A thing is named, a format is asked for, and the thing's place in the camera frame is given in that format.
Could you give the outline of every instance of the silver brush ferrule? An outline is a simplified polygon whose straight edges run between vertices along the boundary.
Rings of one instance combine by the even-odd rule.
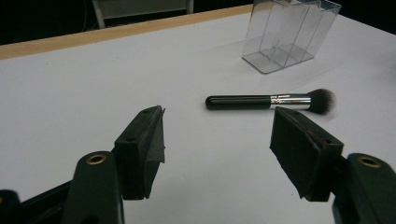
[[[281,94],[271,95],[271,106],[282,106],[289,109],[307,109],[311,106],[311,97],[307,94]]]

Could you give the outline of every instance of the makeup brush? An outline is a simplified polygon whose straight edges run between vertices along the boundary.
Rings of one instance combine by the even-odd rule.
[[[277,95],[215,95],[207,97],[205,104],[209,110],[272,109],[282,106],[325,115],[334,107],[335,97],[331,91],[318,89],[309,93]]]

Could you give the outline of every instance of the black brush handle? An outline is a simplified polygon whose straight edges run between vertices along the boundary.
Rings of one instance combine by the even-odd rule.
[[[271,106],[269,95],[218,95],[209,96],[205,101],[209,110],[268,109]]]

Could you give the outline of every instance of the white tabletop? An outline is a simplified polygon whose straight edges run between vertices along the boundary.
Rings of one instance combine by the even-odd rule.
[[[248,14],[0,61],[0,189],[27,200],[110,150],[142,109],[166,108],[166,162],[126,223],[333,223],[301,200],[269,149],[274,111],[208,111],[213,94],[327,88],[344,144],[396,167],[396,36],[342,16],[315,59],[270,75],[241,59]]]

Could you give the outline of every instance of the clear plastic container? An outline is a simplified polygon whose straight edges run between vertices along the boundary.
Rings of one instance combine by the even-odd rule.
[[[314,58],[340,8],[325,0],[255,0],[242,58],[264,74]]]

